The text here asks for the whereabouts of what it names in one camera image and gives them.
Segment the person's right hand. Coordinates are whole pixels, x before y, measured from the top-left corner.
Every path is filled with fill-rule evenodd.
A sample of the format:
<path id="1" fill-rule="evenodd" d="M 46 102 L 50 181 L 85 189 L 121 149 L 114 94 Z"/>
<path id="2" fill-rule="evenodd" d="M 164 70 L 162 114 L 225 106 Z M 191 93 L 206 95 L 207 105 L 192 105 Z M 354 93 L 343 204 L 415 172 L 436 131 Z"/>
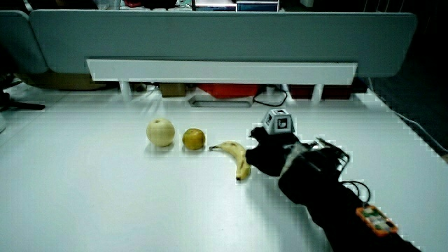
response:
<path id="1" fill-rule="evenodd" d="M 292 115 L 284 108 L 270 109 L 261 126 L 253 128 L 249 136 L 258 145 L 247 150 L 246 161 L 269 176 L 281 175 L 288 156 L 295 148 L 299 153 L 307 149 L 295 135 Z"/>

